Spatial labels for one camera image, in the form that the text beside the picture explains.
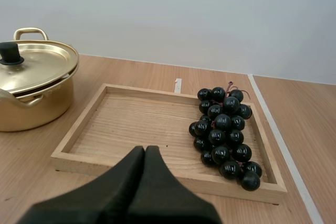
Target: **pot handle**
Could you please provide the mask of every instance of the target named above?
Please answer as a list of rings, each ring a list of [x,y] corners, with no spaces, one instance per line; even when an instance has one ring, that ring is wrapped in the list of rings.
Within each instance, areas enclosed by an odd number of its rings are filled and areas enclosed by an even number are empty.
[[[43,98],[43,94],[38,95],[33,100],[29,102],[22,102],[19,99],[17,99],[15,96],[13,96],[11,93],[0,89],[0,102],[8,101],[12,103],[13,105],[20,107],[22,109],[27,109],[35,106],[37,103],[39,103]]]
[[[47,34],[42,29],[36,27],[17,29],[14,33],[14,40],[20,40],[22,34],[42,34],[44,40],[49,40]]]

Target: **wooden tray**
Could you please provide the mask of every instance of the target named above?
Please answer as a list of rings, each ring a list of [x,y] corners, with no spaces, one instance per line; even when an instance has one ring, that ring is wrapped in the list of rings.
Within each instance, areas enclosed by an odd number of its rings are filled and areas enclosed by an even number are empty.
[[[205,167],[189,125],[197,121],[197,97],[103,84],[52,154],[57,170],[99,176],[137,145],[157,145],[174,176],[195,193],[274,204],[287,192],[257,110],[246,120],[244,143],[263,169],[260,188],[249,192]]]

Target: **white strip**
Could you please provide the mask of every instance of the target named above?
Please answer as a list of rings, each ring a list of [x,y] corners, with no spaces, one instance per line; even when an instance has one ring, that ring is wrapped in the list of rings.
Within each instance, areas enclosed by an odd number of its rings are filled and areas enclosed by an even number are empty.
[[[175,80],[175,90],[174,93],[181,94],[182,79],[177,78]]]
[[[249,74],[248,75],[248,78],[250,79],[250,83],[253,87],[253,90],[255,92],[255,94],[257,95],[257,98],[259,100],[259,103],[261,105],[261,108],[263,109],[264,111],[264,114],[266,116],[266,119],[269,123],[269,126],[271,127],[272,131],[273,131],[273,134],[274,134],[274,137],[275,139],[277,140],[278,142],[278,145],[279,145],[279,148],[282,152],[282,155],[284,156],[283,158],[285,159],[286,161],[286,164],[288,166],[288,169],[293,177],[293,180],[294,180],[294,183],[296,185],[296,187],[298,188],[298,191],[299,191],[299,194],[301,195],[301,198],[302,198],[302,201],[303,203],[305,204],[306,206],[306,209],[307,209],[307,212],[310,216],[310,219],[313,223],[315,224],[323,224],[323,220],[314,204],[314,201],[313,199],[311,198],[306,186],[305,186],[305,183],[303,182],[302,178],[301,178],[301,175],[294,163],[294,160],[293,158],[291,157],[288,149],[287,149],[287,146],[281,136],[281,133],[277,127],[277,124],[275,123],[267,105],[266,105],[266,102],[265,100],[263,99],[263,96],[261,95],[259,89],[258,89],[258,86],[256,84],[256,81],[254,80],[253,78],[253,75],[252,74]]]

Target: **wood grain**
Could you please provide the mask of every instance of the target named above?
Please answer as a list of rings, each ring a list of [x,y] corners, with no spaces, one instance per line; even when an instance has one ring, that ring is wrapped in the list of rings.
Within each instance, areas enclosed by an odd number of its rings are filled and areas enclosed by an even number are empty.
[[[264,171],[253,193],[224,179],[216,167],[202,164],[187,130],[202,115],[198,98],[191,95],[103,84],[51,157],[58,170],[100,176],[135,146],[157,145],[173,175],[195,193],[281,203],[287,191],[279,168],[255,106],[246,104],[254,112],[243,130],[244,143],[252,150],[251,160]]]
[[[183,79],[183,94],[196,95],[201,88],[226,86],[229,81],[247,90],[251,100],[244,101],[256,105],[288,190],[279,206],[199,194],[215,205],[223,222],[311,223],[246,75],[89,56],[80,57],[80,68],[74,77],[75,99],[64,115],[33,130],[0,133],[0,223],[15,223],[31,204],[94,178],[56,172],[50,155],[103,83],[173,92],[176,78]]]
[[[255,77],[325,223],[336,212],[336,86]]]

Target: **lid knob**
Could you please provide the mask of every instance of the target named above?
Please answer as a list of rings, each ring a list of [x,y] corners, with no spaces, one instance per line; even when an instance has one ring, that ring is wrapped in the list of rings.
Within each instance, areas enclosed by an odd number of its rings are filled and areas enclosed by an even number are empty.
[[[19,47],[15,42],[0,43],[0,55],[2,65],[18,65],[25,60],[20,56]]]

